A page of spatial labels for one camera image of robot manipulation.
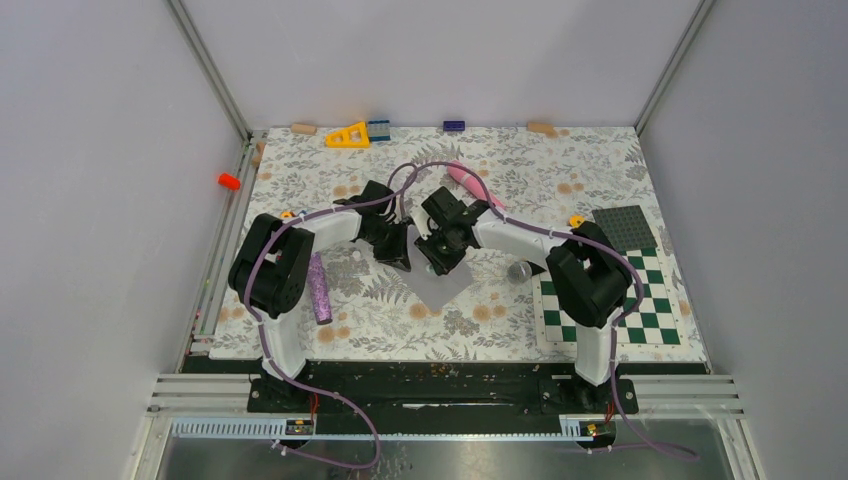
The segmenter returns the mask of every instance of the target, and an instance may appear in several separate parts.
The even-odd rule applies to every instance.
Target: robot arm
[[[361,195],[337,203],[369,202],[391,193],[379,183],[368,182]],[[227,280],[230,288],[238,292],[239,300],[245,303],[248,277],[253,266],[261,262],[250,293],[250,304],[270,317],[264,319],[268,331],[267,346],[286,375],[297,376],[306,364],[298,339],[297,322],[288,317],[303,294],[313,252],[362,239],[374,247],[377,261],[409,271],[406,251],[408,224],[393,223],[386,213],[389,206],[389,202],[384,202],[371,207],[356,207],[298,223],[283,232],[272,245],[268,255],[270,259],[259,258],[259,255],[271,235],[283,227],[283,221],[269,214],[261,214],[254,219]],[[266,371],[273,372],[267,359],[263,365]]]
[[[426,238],[422,235],[415,243],[437,274],[455,267],[467,247],[493,248],[544,265],[551,274],[560,309],[577,324],[577,373],[595,386],[610,377],[611,321],[621,313],[632,283],[623,266],[576,240],[563,241],[506,223],[483,201],[466,207],[444,187],[428,197],[422,209],[429,216],[429,228]],[[420,213],[413,219],[416,225],[424,223]],[[600,227],[591,222],[584,222],[571,233],[610,245]]]

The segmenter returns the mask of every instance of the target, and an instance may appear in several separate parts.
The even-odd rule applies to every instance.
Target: glass panel
[[[694,449],[701,461],[686,463],[650,449],[612,454],[571,455],[571,442],[384,441],[380,463],[361,478],[431,480],[585,479],[585,478],[733,478],[717,429],[707,420],[654,420],[647,424],[655,440]],[[620,421],[617,445],[638,438]],[[342,469],[269,449],[270,442],[173,438],[163,458],[160,479],[229,480],[234,478],[348,478]],[[314,441],[304,447],[313,454],[365,462],[374,447],[362,441]]]

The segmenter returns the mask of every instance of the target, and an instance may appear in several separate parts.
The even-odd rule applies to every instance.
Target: pink toy
[[[459,160],[454,160],[451,163],[462,165],[461,163],[459,163]],[[459,182],[460,185],[465,187],[466,190],[471,192],[471,195],[474,195],[479,200],[486,199],[486,195],[483,193],[483,186],[480,185],[480,182],[478,182],[476,178],[472,177],[470,173],[466,173],[458,168],[451,167],[448,167],[448,173],[451,177],[453,177],[454,180]],[[495,198],[491,190],[489,190],[489,195],[492,197],[492,202],[494,202],[495,206],[504,208],[503,203],[501,203],[500,200]]]

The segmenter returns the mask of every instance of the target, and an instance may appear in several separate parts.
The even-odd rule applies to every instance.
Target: purple cylinder
[[[306,283],[309,284],[310,295],[312,295],[312,311],[315,312],[315,322],[318,325],[327,325],[333,321],[333,310],[330,308],[330,294],[327,290],[327,279],[324,278],[324,264],[321,262],[321,254],[313,253],[309,258],[309,273],[306,274]]]

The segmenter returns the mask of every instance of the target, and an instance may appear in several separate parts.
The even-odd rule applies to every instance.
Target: yellow triangle block
[[[325,140],[330,148],[367,148],[371,145],[365,122],[333,132]]]

